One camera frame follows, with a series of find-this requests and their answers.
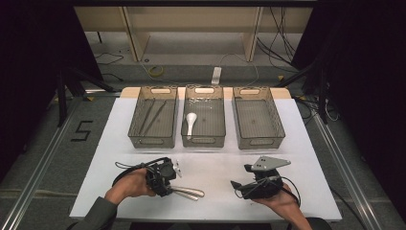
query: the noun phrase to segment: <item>gray carpet floor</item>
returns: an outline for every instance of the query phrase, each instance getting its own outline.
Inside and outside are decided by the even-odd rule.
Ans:
[[[275,76],[280,73],[280,70],[263,66],[259,67],[258,70],[259,79],[253,85],[271,86],[278,82]],[[159,79],[160,81],[150,79],[144,68],[140,65],[101,65],[101,71],[104,74],[114,74],[123,79],[123,81],[119,81],[113,76],[105,75],[104,79],[107,84],[115,88],[124,88],[127,86],[168,84],[167,81],[172,81],[172,83],[177,82],[179,83],[178,85],[183,85],[190,81],[202,84],[209,83],[213,74],[213,66],[165,66],[165,75]],[[220,83],[224,86],[245,85],[254,81],[256,77],[254,68],[230,66],[223,68]],[[293,96],[302,95],[302,83],[303,80],[298,80],[289,85],[288,88]],[[88,82],[84,82],[83,85],[86,88],[97,88]],[[84,100],[79,104],[72,123],[68,127],[57,153],[38,188],[39,190],[54,193],[46,195],[36,194],[18,229],[65,229],[75,222],[74,219],[69,218],[69,213],[75,202],[76,194],[79,192],[81,182],[92,161],[114,100],[114,97],[97,96],[91,101]],[[0,222],[5,220],[7,213],[18,198],[19,191],[24,189],[36,164],[39,162],[40,157],[56,131],[58,119],[57,106],[57,102],[53,102],[49,109],[44,111],[43,119],[36,129],[27,147],[27,151],[20,155],[8,176],[0,185]],[[298,107],[303,117],[308,115],[306,107],[303,107],[301,104],[298,104]],[[83,128],[91,130],[91,133],[85,142],[72,142],[72,139],[83,137],[82,133],[75,133],[80,121],[93,121],[83,125]],[[328,184],[357,212],[346,184],[331,157],[315,121],[313,119],[310,121],[305,119],[304,123],[306,123],[307,132]],[[405,223],[374,178],[368,164],[362,161],[345,121],[331,121],[328,123],[328,126],[332,130],[342,152],[345,154],[368,201],[375,210],[383,229],[406,229]],[[344,205],[343,201],[336,195],[334,197],[343,214],[343,220],[332,223],[332,228],[362,229],[355,216]],[[128,229],[128,227],[128,222],[117,222],[113,229],[121,230]],[[273,225],[273,229],[285,229],[285,227],[286,225],[281,223]]]

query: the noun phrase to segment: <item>floor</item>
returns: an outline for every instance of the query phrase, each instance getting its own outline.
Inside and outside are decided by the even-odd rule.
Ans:
[[[256,50],[253,62],[246,62],[243,57],[240,34],[152,34],[146,53],[140,62],[133,61],[125,34],[101,33],[102,43],[97,33],[86,33],[86,35],[100,64],[101,72],[104,73],[105,82],[116,88],[164,83],[164,81],[148,78],[143,65],[165,66],[165,75],[162,79],[176,82],[210,81],[213,69],[218,65],[222,67],[220,82],[231,82],[236,74],[243,73],[246,79],[241,81],[244,83],[254,81],[254,84],[273,85],[279,82],[279,77],[288,78],[292,75],[285,70],[295,71],[282,61],[272,59],[270,62],[268,55],[260,49]],[[266,44],[270,44],[274,36],[274,34],[259,35]],[[290,34],[288,38],[292,46],[296,47],[301,35]],[[274,49],[288,59],[280,39],[274,43]],[[289,85],[288,89],[292,96],[303,95],[302,84],[303,80],[298,80]],[[89,91],[100,90],[87,82],[83,85]],[[21,193],[31,183],[31,176],[37,172],[37,166],[43,162],[42,157],[52,151],[49,145],[53,142],[58,142],[58,148],[45,164],[45,172],[38,178],[32,199],[29,199],[26,209],[21,210],[21,219],[17,222],[16,229],[65,229],[75,222],[74,219],[69,218],[70,209],[79,192],[81,181],[86,175],[115,97],[117,96],[105,94],[92,94],[86,100],[68,97],[69,111],[73,116],[69,125],[62,131],[56,128],[57,100],[50,103],[27,145],[27,151],[18,158],[8,176],[0,184],[0,222],[2,224]],[[307,98],[313,100],[311,95],[307,95]],[[343,176],[340,162],[337,161],[338,154],[344,157],[350,174],[359,187],[358,192],[365,196],[364,201],[374,214],[373,221],[377,222],[377,227],[373,229],[406,229],[406,224],[398,215],[392,202],[385,195],[368,165],[362,160],[362,155],[347,130],[345,120],[333,121],[337,114],[332,111],[328,125],[323,126],[318,116],[313,116],[302,103],[298,103],[298,108],[304,117],[305,127],[327,182],[343,198],[334,194],[343,219],[332,223],[331,227],[363,229],[356,215],[362,217],[359,210],[365,207],[359,206],[359,201],[353,196],[353,190],[349,189],[349,182]],[[91,130],[91,133],[86,142],[74,142],[73,139],[83,137],[82,134],[76,133],[82,121],[92,121],[82,124],[82,128]],[[331,132],[328,137],[324,134],[326,130]],[[58,132],[61,133],[60,140],[56,140]],[[333,139],[336,147],[328,145],[326,138]],[[350,211],[345,202],[356,215]],[[121,230],[128,227],[128,222],[116,222],[113,229]],[[285,229],[285,227],[285,224],[277,223],[273,224],[272,229]],[[176,226],[174,229],[186,228]]]

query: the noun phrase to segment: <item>table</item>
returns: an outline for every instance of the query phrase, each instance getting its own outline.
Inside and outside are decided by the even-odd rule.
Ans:
[[[113,179],[122,171],[115,166],[115,162],[136,165],[167,156],[179,161],[183,173],[182,178],[172,180],[171,184],[201,189],[206,193],[205,197],[198,201],[176,194],[128,198],[119,206],[118,219],[172,222],[281,221],[281,218],[265,206],[237,198],[230,183],[230,180],[242,184],[253,182],[253,175],[246,172],[243,165],[254,164],[261,155],[268,155],[292,162],[278,171],[298,187],[302,197],[301,209],[306,217],[318,217],[327,221],[341,219],[299,110],[294,100],[289,99],[286,89],[272,91],[286,133],[280,148],[249,150],[240,150],[237,147],[231,106],[232,88],[224,88],[227,118],[224,148],[184,148],[180,135],[182,116],[179,116],[183,112],[184,91],[185,88],[178,88],[180,101],[174,149],[134,149],[126,135],[137,102],[134,98],[137,89],[124,90],[123,96],[113,105],[70,214],[71,218],[82,219],[97,196],[103,196],[111,187]]]

